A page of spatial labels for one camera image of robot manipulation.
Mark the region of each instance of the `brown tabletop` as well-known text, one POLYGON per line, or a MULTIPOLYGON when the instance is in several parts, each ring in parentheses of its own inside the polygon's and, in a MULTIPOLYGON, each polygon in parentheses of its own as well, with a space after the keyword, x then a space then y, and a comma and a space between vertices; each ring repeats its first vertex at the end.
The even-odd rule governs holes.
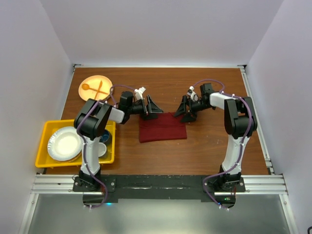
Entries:
MULTIPOLYGON (((70 86, 62 119, 73 119, 85 101, 78 95, 80 83, 89 76, 107 76, 113 84, 134 88, 144 86, 145 95, 164 112, 175 112, 188 88, 195 82, 212 78, 223 82, 225 91, 246 96, 239 69, 229 68, 77 68, 70 86)), ((213 83, 217 91, 220 85, 213 83)), ((119 100, 124 88, 116 88, 119 100)), ((186 124, 187 139, 139 143, 138 117, 131 116, 125 124, 117 124, 115 161, 102 165, 102 174, 210 175, 219 171, 224 160, 228 135, 224 129, 223 110, 198 113, 197 121, 186 124)), ((48 174, 77 174, 79 167, 59 167, 48 174)), ((242 161, 244 175, 267 175, 259 137, 254 132, 242 161)))

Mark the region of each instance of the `yellow bin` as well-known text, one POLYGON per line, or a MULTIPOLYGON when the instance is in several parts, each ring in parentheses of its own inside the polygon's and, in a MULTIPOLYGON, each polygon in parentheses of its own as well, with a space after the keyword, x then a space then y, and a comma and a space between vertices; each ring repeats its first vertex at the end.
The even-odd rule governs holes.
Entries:
MULTIPOLYGON (((74 120, 52 120, 47 121, 44 125, 40 145, 37 153, 36 159, 36 167, 39 168, 46 168, 46 167, 67 167, 67 166, 80 166, 82 164, 82 154, 79 153, 79 156, 73 160, 68 162, 59 162, 54 160, 48 154, 48 141, 53 133, 55 133, 58 129, 67 127, 67 126, 74 126, 74 120)), ((104 158, 99 158, 100 164, 109 164, 114 162, 115 157, 115 131, 116 131, 116 123, 113 121, 108 121, 105 127, 111 134, 112 134, 112 143, 107 146, 107 153, 104 158)))

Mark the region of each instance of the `dark red towel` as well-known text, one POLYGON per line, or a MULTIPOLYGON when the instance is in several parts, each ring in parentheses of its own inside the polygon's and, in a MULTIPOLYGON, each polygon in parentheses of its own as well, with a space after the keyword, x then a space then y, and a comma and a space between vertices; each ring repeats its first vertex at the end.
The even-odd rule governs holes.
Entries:
POLYGON ((186 139, 185 123, 180 120, 183 116, 174 117, 173 113, 158 114, 158 118, 151 120, 139 120, 140 143, 157 141, 186 139))

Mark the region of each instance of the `gray floor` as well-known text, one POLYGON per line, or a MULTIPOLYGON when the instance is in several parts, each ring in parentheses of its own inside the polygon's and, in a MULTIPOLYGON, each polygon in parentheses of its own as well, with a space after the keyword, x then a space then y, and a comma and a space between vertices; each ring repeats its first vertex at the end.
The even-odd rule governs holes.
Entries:
POLYGON ((40 195, 31 234, 289 234, 278 195, 240 195, 229 212, 196 200, 119 200, 89 210, 82 195, 40 195))

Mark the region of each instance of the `white wall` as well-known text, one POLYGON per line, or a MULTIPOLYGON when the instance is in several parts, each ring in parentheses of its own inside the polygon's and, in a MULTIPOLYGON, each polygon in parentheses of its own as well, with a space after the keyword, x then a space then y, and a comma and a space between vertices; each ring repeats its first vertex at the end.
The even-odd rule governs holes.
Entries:
POLYGON ((284 0, 247 66, 275 172, 300 233, 312 226, 312 1, 284 0))
POLYGON ((17 233, 46 120, 60 117, 71 65, 39 0, 0 3, 0 232, 17 233))
POLYGON ((282 0, 41 2, 74 63, 236 66, 250 60, 282 0))

